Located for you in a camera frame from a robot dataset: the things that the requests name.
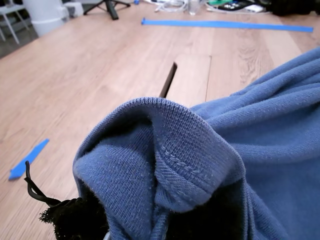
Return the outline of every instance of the blue fabric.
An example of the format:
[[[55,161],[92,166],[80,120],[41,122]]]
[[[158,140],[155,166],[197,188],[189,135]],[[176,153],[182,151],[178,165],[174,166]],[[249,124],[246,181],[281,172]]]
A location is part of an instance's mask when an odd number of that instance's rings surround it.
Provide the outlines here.
[[[171,211],[240,182],[244,240],[320,239],[319,103],[320,48],[191,109],[126,102],[80,146],[79,194],[104,205],[112,240],[162,240]]]

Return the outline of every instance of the white cylinder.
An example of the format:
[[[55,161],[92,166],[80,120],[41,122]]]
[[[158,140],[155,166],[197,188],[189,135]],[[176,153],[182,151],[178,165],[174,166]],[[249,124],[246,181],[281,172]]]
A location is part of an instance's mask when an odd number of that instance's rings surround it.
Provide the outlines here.
[[[24,0],[23,4],[39,37],[62,26],[68,17],[61,0]]]

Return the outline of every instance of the blue painter's tape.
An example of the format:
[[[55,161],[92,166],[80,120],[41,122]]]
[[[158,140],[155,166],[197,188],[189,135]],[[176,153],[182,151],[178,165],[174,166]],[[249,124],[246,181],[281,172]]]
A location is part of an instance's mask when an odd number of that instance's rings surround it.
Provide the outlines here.
[[[10,170],[9,180],[20,178],[26,171],[26,161],[29,161],[29,163],[31,164],[36,159],[38,154],[42,151],[42,149],[44,149],[48,142],[49,139],[40,142],[32,149],[32,151],[27,156],[24,157],[24,159],[22,159],[21,162],[19,162],[14,168],[12,168]]]
[[[202,28],[230,28],[230,29],[268,29],[312,33],[310,26],[278,25],[263,23],[248,23],[237,21],[188,21],[188,20],[147,20],[141,21],[142,25],[202,27]]]

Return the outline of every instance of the cluttered items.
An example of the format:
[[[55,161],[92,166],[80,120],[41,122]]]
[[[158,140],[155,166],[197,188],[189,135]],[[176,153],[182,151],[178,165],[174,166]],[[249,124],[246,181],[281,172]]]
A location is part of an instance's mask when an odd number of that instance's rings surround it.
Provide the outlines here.
[[[320,0],[144,0],[157,5],[155,12],[184,12],[195,15],[203,5],[207,11],[224,14],[273,13],[278,16],[290,14],[307,15],[311,11],[320,14]]]

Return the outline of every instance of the tape arrow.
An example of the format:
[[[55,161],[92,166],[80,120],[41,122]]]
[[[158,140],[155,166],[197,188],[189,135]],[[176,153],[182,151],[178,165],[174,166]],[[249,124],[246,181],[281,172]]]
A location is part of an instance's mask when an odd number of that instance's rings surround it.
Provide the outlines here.
[[[31,152],[29,152],[27,156],[24,157],[24,159],[21,160],[21,162],[19,162],[14,168],[12,168],[10,170],[9,180],[20,178],[26,171],[26,161],[29,161],[29,163],[31,164],[42,151],[42,149],[44,149],[48,142],[48,138],[40,142],[32,149]]]

